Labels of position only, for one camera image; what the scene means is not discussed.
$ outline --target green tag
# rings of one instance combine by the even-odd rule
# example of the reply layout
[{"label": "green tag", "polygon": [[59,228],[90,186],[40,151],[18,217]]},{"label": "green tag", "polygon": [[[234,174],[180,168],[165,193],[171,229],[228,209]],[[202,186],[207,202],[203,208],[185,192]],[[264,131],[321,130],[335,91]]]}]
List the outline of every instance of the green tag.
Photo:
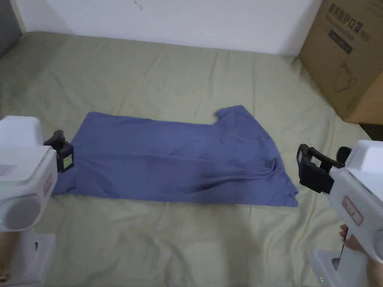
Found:
[{"label": "green tag", "polygon": [[62,161],[63,164],[64,164],[64,169],[66,169],[67,167],[69,167],[71,164],[72,164],[72,155],[64,158],[64,160]]}]

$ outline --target human hand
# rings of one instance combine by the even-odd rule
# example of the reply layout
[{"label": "human hand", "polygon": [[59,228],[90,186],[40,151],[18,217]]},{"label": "human hand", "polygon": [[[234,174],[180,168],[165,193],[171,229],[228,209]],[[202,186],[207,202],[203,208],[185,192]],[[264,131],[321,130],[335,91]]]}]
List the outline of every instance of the human hand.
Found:
[{"label": "human hand", "polygon": [[11,260],[20,232],[0,232],[0,285],[11,277]]},{"label": "human hand", "polygon": [[343,224],[340,228],[341,228],[341,231],[339,232],[339,234],[342,237],[342,241],[344,245],[352,250],[360,251],[367,255],[366,251],[360,245],[359,241],[355,238],[355,236],[351,235],[350,238],[346,240],[346,235],[347,235],[347,232],[349,231],[348,226]]},{"label": "human hand", "polygon": [[351,235],[349,239],[346,240],[347,232],[349,228],[347,225],[342,225],[341,231],[339,232],[342,237],[342,241],[345,246],[352,250],[356,250],[362,252],[367,255],[367,278],[368,278],[368,286],[369,287],[383,287],[383,264],[373,260],[364,248],[360,245],[359,241],[355,238],[355,236]]}]

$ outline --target finger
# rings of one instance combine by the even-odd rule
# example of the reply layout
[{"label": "finger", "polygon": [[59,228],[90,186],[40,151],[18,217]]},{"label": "finger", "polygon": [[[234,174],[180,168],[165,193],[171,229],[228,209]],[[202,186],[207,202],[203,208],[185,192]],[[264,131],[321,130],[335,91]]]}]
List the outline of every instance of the finger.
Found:
[{"label": "finger", "polygon": [[363,247],[360,245],[355,236],[351,235],[349,239],[344,242],[344,245],[348,248],[365,253]]},{"label": "finger", "polygon": [[346,238],[346,235],[347,235],[347,231],[345,231],[345,230],[339,231],[339,235],[340,235],[343,239],[345,239],[345,238]]},{"label": "finger", "polygon": [[340,228],[341,228],[342,230],[345,230],[346,232],[349,230],[348,226],[345,225],[345,224],[341,225]]}]

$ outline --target red label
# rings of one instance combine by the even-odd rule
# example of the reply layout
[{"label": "red label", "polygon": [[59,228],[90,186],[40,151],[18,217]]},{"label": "red label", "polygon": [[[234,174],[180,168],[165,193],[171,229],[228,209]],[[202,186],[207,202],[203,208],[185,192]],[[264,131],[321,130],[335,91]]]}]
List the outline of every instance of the red label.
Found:
[{"label": "red label", "polygon": [[355,207],[355,205],[347,196],[344,197],[342,205],[345,208],[345,210],[347,210],[349,215],[352,217],[356,225],[358,226],[361,225],[363,221],[363,216],[362,214],[360,214],[359,210]]},{"label": "red label", "polygon": [[44,197],[47,196],[47,193],[48,193],[49,189],[51,188],[52,183],[53,183],[53,177],[52,177],[52,174],[50,174],[46,183],[44,184]]}]

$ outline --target white wall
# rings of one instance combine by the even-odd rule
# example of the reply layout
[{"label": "white wall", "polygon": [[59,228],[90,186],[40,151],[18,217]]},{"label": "white wall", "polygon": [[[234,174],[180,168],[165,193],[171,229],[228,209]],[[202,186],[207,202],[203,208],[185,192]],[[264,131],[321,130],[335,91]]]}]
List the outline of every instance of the white wall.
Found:
[{"label": "white wall", "polygon": [[29,31],[297,55],[321,0],[14,0]]}]

